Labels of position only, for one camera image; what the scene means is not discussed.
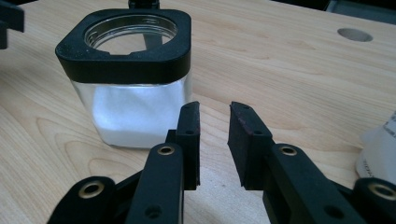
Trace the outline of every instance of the tabletop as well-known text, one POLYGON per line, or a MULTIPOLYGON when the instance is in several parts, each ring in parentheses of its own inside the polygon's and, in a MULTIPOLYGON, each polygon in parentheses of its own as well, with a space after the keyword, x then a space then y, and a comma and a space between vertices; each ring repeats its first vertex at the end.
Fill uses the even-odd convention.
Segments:
MULTIPOLYGON (((161 3, 192 18, 201 186, 185 192, 185 223, 269 223, 262 192, 240 187, 227 146, 232 101, 252 106, 277 143, 300 147, 329 179, 353 187, 360 135, 396 109, 396 26, 265 0, 161 3), (344 38, 343 28, 372 40, 344 38)), ((86 15, 127 1, 21 7, 25 33, 8 31, 0 50, 0 222, 45 223, 79 180, 120 182, 149 151, 102 142, 54 53, 86 15)))

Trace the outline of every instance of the black jar lid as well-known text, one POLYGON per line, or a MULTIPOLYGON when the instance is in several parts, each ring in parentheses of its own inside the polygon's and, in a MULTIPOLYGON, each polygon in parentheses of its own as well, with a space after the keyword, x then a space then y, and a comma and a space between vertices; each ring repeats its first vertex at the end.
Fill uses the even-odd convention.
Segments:
MULTIPOLYGON (((148 25, 158 23, 145 20, 148 25)), ((106 27, 108 30, 117 27, 106 27)), ((101 84, 167 84, 191 67, 191 17, 173 9, 106 9, 85 17, 56 47, 64 71, 73 81, 101 84), (172 22, 175 36, 163 45, 128 55, 112 55, 90 46, 92 27, 115 18, 150 16, 172 22)))

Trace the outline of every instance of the jar opening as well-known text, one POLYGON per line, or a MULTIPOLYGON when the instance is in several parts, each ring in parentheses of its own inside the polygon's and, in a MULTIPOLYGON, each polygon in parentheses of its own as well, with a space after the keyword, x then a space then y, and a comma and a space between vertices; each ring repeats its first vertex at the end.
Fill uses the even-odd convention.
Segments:
POLYGON ((124 15, 101 21, 85 33, 85 43, 110 54, 127 55, 169 42, 177 26, 155 15, 124 15))

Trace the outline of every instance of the circular hole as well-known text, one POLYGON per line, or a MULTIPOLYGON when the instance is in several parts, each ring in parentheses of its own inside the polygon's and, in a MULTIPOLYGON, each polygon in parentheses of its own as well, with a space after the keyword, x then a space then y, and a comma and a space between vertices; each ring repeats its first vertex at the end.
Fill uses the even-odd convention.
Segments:
POLYGON ((151 205, 146 209, 145 215, 150 219, 155 219, 161 215, 163 210, 159 205, 151 205))
POLYGON ((96 192, 97 190, 99 190, 98 185, 90 185, 84 189, 84 193, 90 194, 96 192))
POLYGON ((110 54, 127 55, 163 45, 176 33, 176 25, 166 18, 126 15, 93 25, 85 33, 85 43, 110 54))
POLYGON ((98 181, 86 183, 78 192, 78 196, 83 199, 90 199, 99 195, 105 189, 105 185, 98 181))
POLYGON ((352 29, 352 28, 342 28, 339 29, 338 34, 353 41, 369 42, 373 40, 373 37, 363 31, 352 29))
POLYGON ((291 148, 291 147, 282 147, 280 149, 280 151, 282 151, 282 153, 287 155, 287 156, 295 156, 295 155, 297 155, 296 149, 291 148))
POLYGON ((389 201, 396 201, 396 191, 388 186, 372 183, 369 185, 370 191, 378 197, 389 201))
POLYGON ((171 155, 175 152, 175 149, 172 147, 161 147, 158 149, 158 153, 164 156, 171 155))
POLYGON ((344 217, 343 211, 341 211, 339 208, 332 206, 332 205, 326 205, 324 207, 324 211, 327 213, 327 215, 331 217, 335 217, 338 219, 341 219, 344 217))

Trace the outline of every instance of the black plastic bracket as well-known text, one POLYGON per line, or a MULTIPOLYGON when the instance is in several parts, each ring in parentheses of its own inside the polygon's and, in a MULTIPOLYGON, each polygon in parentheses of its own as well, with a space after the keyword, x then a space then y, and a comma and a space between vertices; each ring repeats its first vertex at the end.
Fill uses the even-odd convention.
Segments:
POLYGON ((232 102, 228 145, 245 189, 263 190, 271 223, 396 223, 396 186, 333 183, 298 147, 275 144, 248 105, 232 102))
POLYGON ((12 3, 0 0, 0 49, 6 49, 7 29, 23 32, 24 12, 12 3))
POLYGON ((160 0, 129 0, 129 8, 151 8, 159 9, 160 0))
POLYGON ((49 223, 182 223, 185 189, 199 185, 199 103, 182 106, 176 130, 153 147, 141 172, 119 184, 104 176, 79 181, 49 223))

